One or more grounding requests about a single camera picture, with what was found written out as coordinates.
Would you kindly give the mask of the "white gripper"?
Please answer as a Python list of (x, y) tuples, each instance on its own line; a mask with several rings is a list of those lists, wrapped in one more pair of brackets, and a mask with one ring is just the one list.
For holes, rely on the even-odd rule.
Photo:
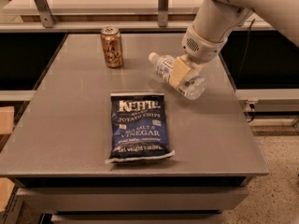
[[(216, 57), (226, 42), (227, 39), (224, 39), (221, 42), (205, 40), (203, 37), (198, 35), (193, 26), (190, 25), (183, 36), (181, 45), (188, 57), (194, 63), (200, 64), (208, 63)], [(169, 84), (176, 89), (190, 71), (191, 67), (187, 64), (187, 62), (182, 57), (177, 57), (169, 78)]]

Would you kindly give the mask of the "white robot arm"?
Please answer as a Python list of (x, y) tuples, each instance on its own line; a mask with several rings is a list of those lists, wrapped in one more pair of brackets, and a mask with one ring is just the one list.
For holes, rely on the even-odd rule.
[(189, 74), (199, 72), (253, 13), (299, 45), (299, 0), (204, 0), (183, 36), (184, 54), (175, 59), (169, 84), (177, 88)]

